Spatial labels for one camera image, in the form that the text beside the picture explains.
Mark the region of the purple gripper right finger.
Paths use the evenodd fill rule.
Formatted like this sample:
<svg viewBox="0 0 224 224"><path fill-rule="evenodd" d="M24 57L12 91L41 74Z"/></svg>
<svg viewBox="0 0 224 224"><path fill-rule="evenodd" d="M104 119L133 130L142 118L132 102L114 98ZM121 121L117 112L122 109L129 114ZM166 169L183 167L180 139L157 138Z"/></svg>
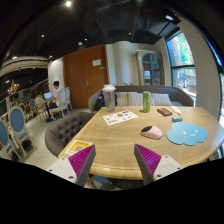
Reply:
<svg viewBox="0 0 224 224"><path fill-rule="evenodd" d="M154 151L136 144L134 155L147 185L182 169L182 166L169 155L159 155Z"/></svg>

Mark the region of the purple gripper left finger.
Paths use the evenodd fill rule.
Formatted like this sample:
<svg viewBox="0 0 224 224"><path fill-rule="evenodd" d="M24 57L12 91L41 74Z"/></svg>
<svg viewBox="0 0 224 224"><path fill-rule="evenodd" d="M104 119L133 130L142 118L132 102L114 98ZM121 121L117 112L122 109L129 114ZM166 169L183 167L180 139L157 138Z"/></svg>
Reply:
<svg viewBox="0 0 224 224"><path fill-rule="evenodd" d="M95 145L91 145L69 158L59 158L47 171L84 187L95 156Z"/></svg>

